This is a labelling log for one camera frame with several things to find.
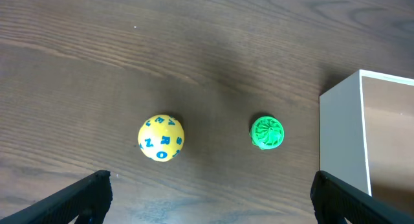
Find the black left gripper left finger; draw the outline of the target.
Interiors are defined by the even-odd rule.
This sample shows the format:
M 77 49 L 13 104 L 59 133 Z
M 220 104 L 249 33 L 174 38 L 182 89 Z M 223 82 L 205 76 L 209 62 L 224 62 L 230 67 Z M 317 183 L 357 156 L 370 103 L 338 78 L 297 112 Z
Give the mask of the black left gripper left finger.
M 99 170 L 78 182 L 7 216 L 1 224 L 104 222 L 113 200 L 111 173 Z

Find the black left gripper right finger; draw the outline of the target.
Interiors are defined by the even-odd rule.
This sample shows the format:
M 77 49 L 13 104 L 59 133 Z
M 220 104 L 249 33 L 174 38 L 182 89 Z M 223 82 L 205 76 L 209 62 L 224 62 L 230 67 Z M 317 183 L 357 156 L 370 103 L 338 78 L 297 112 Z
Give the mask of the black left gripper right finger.
M 318 224 L 413 223 L 407 214 L 323 170 L 314 176 L 310 198 Z

